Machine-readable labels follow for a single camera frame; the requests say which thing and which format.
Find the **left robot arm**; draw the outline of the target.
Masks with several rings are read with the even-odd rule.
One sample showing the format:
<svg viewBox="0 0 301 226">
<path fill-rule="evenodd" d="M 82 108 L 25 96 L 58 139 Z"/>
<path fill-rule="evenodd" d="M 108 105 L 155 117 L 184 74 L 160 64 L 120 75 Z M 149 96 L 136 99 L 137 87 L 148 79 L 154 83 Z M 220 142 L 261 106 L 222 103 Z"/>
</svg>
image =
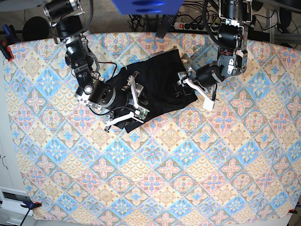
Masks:
<svg viewBox="0 0 301 226">
<path fill-rule="evenodd" d="M 247 68 L 247 25 L 252 21 L 252 2 L 250 0 L 221 0 L 219 18 L 221 25 L 214 35 L 208 24 L 206 0 L 202 7 L 202 21 L 209 37 L 218 46 L 217 59 L 200 68 L 195 68 L 187 54 L 184 72 L 179 72 L 178 86 L 184 93 L 189 89 L 197 91 L 204 99 L 203 108 L 212 111 L 216 101 L 218 84 L 228 77 L 243 74 Z"/>
</svg>

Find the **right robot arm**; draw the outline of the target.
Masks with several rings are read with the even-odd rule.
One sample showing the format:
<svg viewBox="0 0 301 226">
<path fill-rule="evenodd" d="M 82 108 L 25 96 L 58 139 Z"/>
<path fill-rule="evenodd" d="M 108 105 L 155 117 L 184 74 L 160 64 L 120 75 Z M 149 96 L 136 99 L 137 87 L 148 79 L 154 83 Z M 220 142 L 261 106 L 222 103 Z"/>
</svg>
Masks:
<svg viewBox="0 0 301 226">
<path fill-rule="evenodd" d="M 122 81 L 119 88 L 106 82 L 99 73 L 99 62 L 96 55 L 88 47 L 86 36 L 89 34 L 89 23 L 82 24 L 80 15 L 84 14 L 79 0 L 51 0 L 43 7 L 49 21 L 56 44 L 66 46 L 65 62 L 78 82 L 75 97 L 78 102 L 95 109 L 104 109 L 105 131 L 111 126 L 124 128 L 137 122 L 143 124 L 149 110 L 139 98 L 143 93 L 143 85 L 135 81 L 137 71 L 132 72 Z"/>
</svg>

